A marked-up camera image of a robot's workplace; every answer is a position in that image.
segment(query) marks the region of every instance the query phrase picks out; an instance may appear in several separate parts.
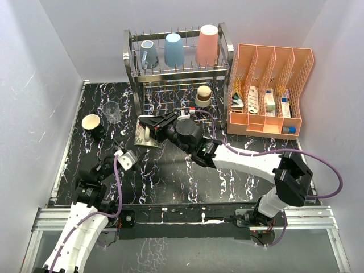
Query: plastic organizer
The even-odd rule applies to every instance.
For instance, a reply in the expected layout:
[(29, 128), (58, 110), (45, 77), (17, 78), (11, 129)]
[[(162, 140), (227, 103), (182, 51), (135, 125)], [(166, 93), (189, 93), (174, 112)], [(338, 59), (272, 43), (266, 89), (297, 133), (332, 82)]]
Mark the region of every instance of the plastic organizer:
[[(229, 82), (229, 111), (227, 132), (294, 140), (299, 136), (302, 119), (299, 98), (314, 59), (311, 49), (239, 44)], [(250, 86), (257, 87), (258, 114), (248, 112)], [(276, 117), (266, 115), (264, 96), (273, 88)], [(281, 101), (289, 90), (291, 117), (282, 116)], [(232, 95), (238, 91), (243, 99), (242, 110), (231, 109)], [(282, 134), (282, 127), (294, 127), (294, 134)]]

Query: overturned cup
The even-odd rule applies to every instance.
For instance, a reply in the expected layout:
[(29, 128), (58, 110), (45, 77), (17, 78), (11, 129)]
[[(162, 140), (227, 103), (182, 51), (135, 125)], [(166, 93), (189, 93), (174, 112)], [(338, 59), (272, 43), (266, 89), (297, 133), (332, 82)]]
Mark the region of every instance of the overturned cup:
[(138, 117), (138, 121), (136, 123), (136, 129), (135, 129), (134, 145), (143, 146), (146, 148), (161, 149), (162, 145), (150, 137), (150, 129), (147, 126), (144, 129), (143, 126), (140, 124), (139, 118), (142, 118), (142, 117), (154, 117), (154, 116), (153, 115), (140, 115)]

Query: dish rack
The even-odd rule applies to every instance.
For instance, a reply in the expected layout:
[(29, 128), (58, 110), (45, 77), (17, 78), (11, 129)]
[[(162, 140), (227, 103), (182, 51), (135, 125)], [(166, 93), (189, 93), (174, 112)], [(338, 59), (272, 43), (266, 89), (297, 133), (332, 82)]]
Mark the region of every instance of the dish rack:
[[(297, 139), (302, 124), (299, 98), (314, 59), (311, 49), (239, 44), (229, 84), (229, 134), (280, 139)], [(258, 91), (258, 114), (248, 112), (250, 86)], [(243, 99), (242, 110), (231, 109), (232, 95), (238, 88)], [(276, 116), (266, 115), (264, 96), (273, 88)], [(281, 101), (289, 90), (291, 117), (282, 116)], [(294, 134), (282, 134), (282, 127), (294, 127)]]
[[(164, 42), (166, 36), (170, 33), (178, 33), (184, 42), (185, 62), (177, 68), (170, 68), (164, 63)], [(156, 107), (164, 111), (178, 111), (186, 107), (196, 107), (195, 96), (199, 84), (203, 82), (210, 84), (215, 99), (220, 95), (216, 88), (217, 77), (224, 78), (223, 87), (223, 109), (220, 114), (218, 104), (212, 103), (208, 110), (214, 115), (214, 121), (220, 122), (220, 127), (225, 128), (229, 110), (228, 85), (229, 76), (234, 59), (234, 47), (225, 23), (218, 24), (218, 52), (217, 62), (214, 66), (207, 64), (196, 64), (195, 55), (200, 35), (198, 30), (172, 29), (168, 32), (148, 33), (132, 35), (130, 30), (124, 31), (123, 60), (125, 70), (129, 78), (130, 86), (133, 90), (134, 105), (137, 115), (155, 114), (150, 110), (148, 105), (153, 104), (150, 101), (151, 93), (155, 92), (157, 96), (152, 96)], [(157, 49), (159, 64), (154, 69), (143, 70), (140, 62), (140, 44), (144, 40), (152, 40)], [(179, 98), (184, 98), (186, 104), (179, 103)], [(169, 98), (170, 101), (161, 101), (160, 98)], [(197, 121), (210, 122), (209, 117), (201, 117)]]

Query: clear glass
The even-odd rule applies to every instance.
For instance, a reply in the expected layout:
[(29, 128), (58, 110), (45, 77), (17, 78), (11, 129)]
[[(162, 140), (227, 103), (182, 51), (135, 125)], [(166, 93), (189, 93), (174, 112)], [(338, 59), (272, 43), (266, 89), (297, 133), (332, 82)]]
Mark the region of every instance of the clear glass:
[(115, 101), (109, 101), (105, 103), (102, 106), (101, 111), (103, 112), (107, 120), (112, 124), (118, 123), (121, 120), (121, 111), (119, 108), (119, 104)]

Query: cardboard box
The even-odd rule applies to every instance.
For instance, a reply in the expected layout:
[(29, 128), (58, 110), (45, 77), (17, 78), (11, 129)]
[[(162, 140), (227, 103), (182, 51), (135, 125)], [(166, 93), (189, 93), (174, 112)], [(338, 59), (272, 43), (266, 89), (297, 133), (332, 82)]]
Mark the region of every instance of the cardboard box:
[(266, 107), (266, 111), (275, 110), (275, 103), (274, 103), (274, 96), (273, 96), (272, 88), (268, 88), (266, 91), (266, 95), (264, 96), (264, 105)]

